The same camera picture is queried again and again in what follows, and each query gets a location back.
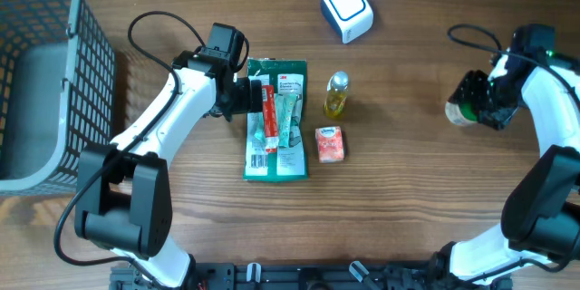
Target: bottle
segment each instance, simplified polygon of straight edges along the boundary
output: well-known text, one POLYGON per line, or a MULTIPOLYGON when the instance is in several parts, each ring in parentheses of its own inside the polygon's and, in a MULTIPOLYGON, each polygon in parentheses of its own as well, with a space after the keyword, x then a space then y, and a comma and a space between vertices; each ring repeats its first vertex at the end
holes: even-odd
POLYGON ((348 95, 348 74, 336 72, 328 82, 324 113, 329 118, 336 118, 343 112, 344 102, 348 95))

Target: gray plastic bin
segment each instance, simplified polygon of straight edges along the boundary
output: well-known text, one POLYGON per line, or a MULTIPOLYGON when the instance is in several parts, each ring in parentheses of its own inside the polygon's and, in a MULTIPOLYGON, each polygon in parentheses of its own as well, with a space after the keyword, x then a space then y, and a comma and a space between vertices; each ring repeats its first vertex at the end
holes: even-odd
POLYGON ((0 0, 0 195, 74 192, 111 137, 115 54, 84 0, 0 0))

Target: bottle cap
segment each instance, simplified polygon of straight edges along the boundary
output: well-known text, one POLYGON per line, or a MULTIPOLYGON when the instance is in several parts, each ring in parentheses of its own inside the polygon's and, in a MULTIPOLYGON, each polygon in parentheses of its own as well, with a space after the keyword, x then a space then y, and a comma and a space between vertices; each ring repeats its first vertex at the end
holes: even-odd
POLYGON ((335 72, 330 84, 333 88, 345 89, 348 86, 348 74, 346 72, 335 72))

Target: wooden tabletop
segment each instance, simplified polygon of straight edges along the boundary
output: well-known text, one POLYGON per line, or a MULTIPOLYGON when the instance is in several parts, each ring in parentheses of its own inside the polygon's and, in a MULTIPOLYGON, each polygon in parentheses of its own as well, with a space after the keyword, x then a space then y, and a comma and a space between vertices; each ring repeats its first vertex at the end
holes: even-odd
MULTIPOLYGON (((172 235, 199 262, 314 263, 427 259, 454 240, 499 221, 506 197, 538 158, 528 111, 498 132, 462 129, 444 103, 463 74, 489 71, 489 55, 446 38, 453 24, 481 24, 509 44, 516 27, 556 27, 556 45, 580 54, 580 0, 369 0, 369 33, 344 45, 320 12, 320 0, 87 0, 117 52, 117 131, 149 105, 167 73, 134 51, 130 21, 165 10, 204 38, 214 22, 232 24, 252 57, 306 59, 308 103, 302 133, 310 179, 286 184, 242 180, 246 118, 200 121, 173 161, 172 235), (323 116, 325 86, 350 74, 344 116, 323 116), (339 125, 349 155, 320 164, 314 129, 339 125)), ((169 18, 138 24, 135 40, 166 62, 198 46, 169 18)), ((104 289, 111 266, 75 267, 53 252, 53 228, 70 196, 2 198, 0 289, 104 289)), ((71 256, 109 256, 78 239, 69 223, 71 256)), ((580 267, 549 275, 530 267, 516 289, 576 289, 580 267)))

